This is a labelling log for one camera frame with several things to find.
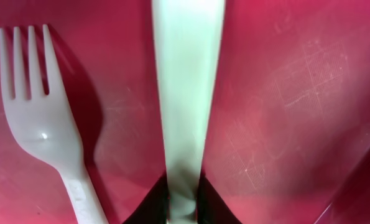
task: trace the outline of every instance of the pink tray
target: pink tray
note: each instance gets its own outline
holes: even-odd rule
[[[0,0],[0,27],[54,30],[110,223],[165,169],[151,22],[145,0]],[[370,0],[227,0],[204,169],[233,213],[370,223],[369,149]],[[5,223],[76,221],[58,174],[13,139],[0,94]]]

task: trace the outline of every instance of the utensil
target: utensil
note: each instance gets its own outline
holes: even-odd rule
[[[45,94],[42,85],[34,27],[29,26],[28,98],[20,29],[14,28],[14,81],[5,31],[0,29],[1,89],[8,125],[23,150],[58,170],[79,224],[108,223],[85,169],[81,137],[67,100],[47,25],[43,26],[43,32],[49,94]]]
[[[170,219],[194,220],[224,0],[153,0]]]

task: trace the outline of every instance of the fork head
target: fork head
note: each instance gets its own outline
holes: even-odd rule
[[[49,94],[46,95],[37,54],[34,27],[29,30],[29,85],[26,85],[21,31],[14,28],[13,81],[4,29],[0,29],[2,101],[11,132],[23,150],[65,175],[82,175],[83,147],[73,119],[47,25],[43,26]]]

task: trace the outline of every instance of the blurry white handle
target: blurry white handle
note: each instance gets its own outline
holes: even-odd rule
[[[218,64],[224,0],[153,0],[170,218],[192,219]]]
[[[78,224],[108,224],[88,173],[80,179],[61,176]]]

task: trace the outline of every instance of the fork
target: fork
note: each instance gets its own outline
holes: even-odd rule
[[[28,33],[29,99],[20,29],[14,28],[12,81],[6,34],[0,28],[1,90],[8,125],[25,152],[59,172],[79,224],[108,223],[83,162],[81,137],[67,100],[48,26],[43,25],[48,95],[42,84],[33,26],[29,26]]]

